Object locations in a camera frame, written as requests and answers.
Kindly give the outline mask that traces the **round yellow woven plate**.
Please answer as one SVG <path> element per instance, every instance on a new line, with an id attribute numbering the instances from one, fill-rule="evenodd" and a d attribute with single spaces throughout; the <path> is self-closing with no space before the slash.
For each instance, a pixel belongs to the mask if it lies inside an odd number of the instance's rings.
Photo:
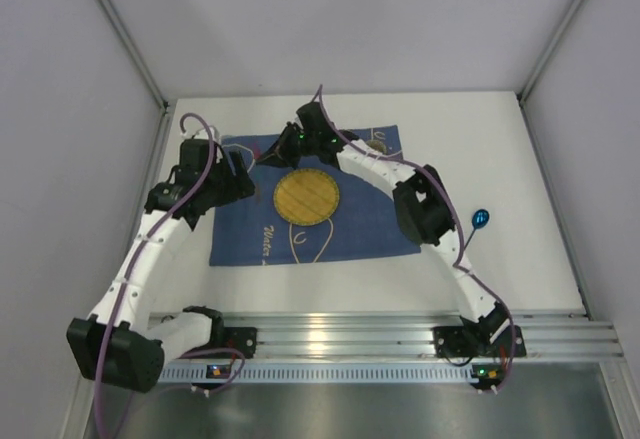
<path id="1" fill-rule="evenodd" d="M 315 226 L 336 212 L 340 191 L 336 181 L 326 172 L 303 168 L 286 174 L 273 192 L 278 214 L 297 226 Z"/>

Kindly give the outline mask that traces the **small beige cup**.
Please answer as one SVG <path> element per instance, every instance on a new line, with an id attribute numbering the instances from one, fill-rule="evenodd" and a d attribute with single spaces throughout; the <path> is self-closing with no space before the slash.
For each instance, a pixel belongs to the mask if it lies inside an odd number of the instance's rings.
<path id="1" fill-rule="evenodd" d="M 381 154 L 386 154 L 386 153 L 387 153 L 386 145 L 385 145 L 383 142 L 381 142 L 381 141 L 378 141 L 378 140 L 369 140 L 369 141 L 367 141 L 367 142 L 366 142 L 366 144 L 367 144 L 370 148 L 372 148 L 372 149 L 374 149 L 374 150 L 376 150 L 376 151 L 380 152 Z"/>

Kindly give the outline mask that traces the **blue cloth placemat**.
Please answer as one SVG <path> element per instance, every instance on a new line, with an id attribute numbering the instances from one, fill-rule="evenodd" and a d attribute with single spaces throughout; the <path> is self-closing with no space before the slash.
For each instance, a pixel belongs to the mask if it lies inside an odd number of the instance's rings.
<path id="1" fill-rule="evenodd" d="M 273 192 L 290 171 L 254 162 L 253 143 L 262 153 L 275 135 L 227 136 L 227 152 L 242 154 L 255 194 L 215 211 L 209 265 L 239 267 L 289 265 L 384 258 L 417 254 L 420 248 L 400 231 L 393 201 L 363 180 L 337 171 L 315 157 L 304 157 L 301 168 L 319 169 L 337 183 L 340 202 L 330 219 L 315 226 L 286 222 L 276 211 Z"/>

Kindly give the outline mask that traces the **blue metallic spoon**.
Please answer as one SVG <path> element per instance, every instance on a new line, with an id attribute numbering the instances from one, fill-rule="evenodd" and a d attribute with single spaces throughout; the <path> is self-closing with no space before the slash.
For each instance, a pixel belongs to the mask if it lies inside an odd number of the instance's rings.
<path id="1" fill-rule="evenodd" d="M 472 230 L 468 235 L 465 234 L 462 221 L 458 215 L 455 216 L 455 219 L 459 237 L 460 253 L 463 254 L 472 241 L 474 235 L 488 225 L 491 220 L 491 213 L 486 208 L 477 209 L 471 216 L 470 224 Z"/>

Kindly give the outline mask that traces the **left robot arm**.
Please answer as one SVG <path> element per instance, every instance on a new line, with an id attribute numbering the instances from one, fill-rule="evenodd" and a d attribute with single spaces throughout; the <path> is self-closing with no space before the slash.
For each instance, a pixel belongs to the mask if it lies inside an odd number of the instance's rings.
<path id="1" fill-rule="evenodd" d="M 225 345 L 224 319 L 206 306 L 187 306 L 173 320 L 149 325 L 151 308 L 180 248 L 209 210 L 255 192 L 241 153 L 206 139 L 185 140 L 169 178 L 144 206 L 134 243 L 116 278 L 66 338 L 82 376 L 146 393 L 172 360 L 196 349 Z"/>

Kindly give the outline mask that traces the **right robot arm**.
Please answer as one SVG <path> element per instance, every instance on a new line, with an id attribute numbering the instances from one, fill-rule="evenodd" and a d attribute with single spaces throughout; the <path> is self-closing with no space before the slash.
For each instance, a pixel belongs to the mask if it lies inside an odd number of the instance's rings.
<path id="1" fill-rule="evenodd" d="M 393 201 L 403 235 L 431 249 L 447 267 L 463 337 L 478 352 L 495 348 L 501 339 L 507 339 L 514 351 L 513 316 L 498 294 L 475 274 L 466 255 L 459 216 L 437 171 L 379 153 L 357 134 L 337 128 L 319 101 L 303 105 L 296 115 L 297 120 L 287 123 L 256 163 L 295 168 L 303 157 L 315 157 L 385 193 Z"/>

